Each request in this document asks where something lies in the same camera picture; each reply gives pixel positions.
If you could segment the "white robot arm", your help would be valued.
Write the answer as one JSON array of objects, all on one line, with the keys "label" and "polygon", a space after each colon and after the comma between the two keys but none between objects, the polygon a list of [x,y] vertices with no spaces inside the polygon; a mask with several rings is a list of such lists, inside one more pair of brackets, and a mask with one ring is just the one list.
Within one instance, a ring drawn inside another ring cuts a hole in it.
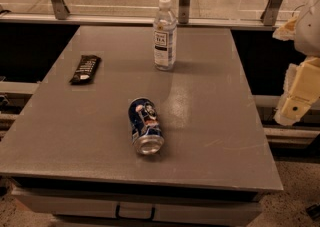
[{"label": "white robot arm", "polygon": [[299,65],[289,65],[274,116],[278,124],[291,126],[320,98],[320,0],[309,0],[273,37],[292,40],[295,50],[306,56]]}]

